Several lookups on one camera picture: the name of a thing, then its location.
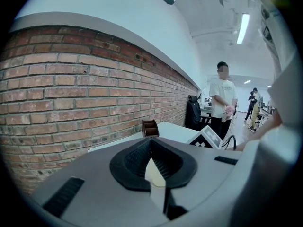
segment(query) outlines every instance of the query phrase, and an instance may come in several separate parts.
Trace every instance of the ceiling light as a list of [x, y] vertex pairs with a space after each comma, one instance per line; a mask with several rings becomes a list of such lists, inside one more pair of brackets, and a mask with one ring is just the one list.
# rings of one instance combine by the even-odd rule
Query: ceiling light
[[241, 44], [243, 42], [249, 20], [250, 20], [249, 14], [242, 15], [241, 28], [240, 28], [237, 44]]

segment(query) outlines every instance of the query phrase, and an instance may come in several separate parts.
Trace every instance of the ventilation hole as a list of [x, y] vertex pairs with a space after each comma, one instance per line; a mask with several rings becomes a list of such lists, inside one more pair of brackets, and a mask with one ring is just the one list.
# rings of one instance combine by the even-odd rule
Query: ventilation hole
[[82, 187], [84, 180], [71, 177], [43, 206], [43, 208], [60, 218], [67, 206]]

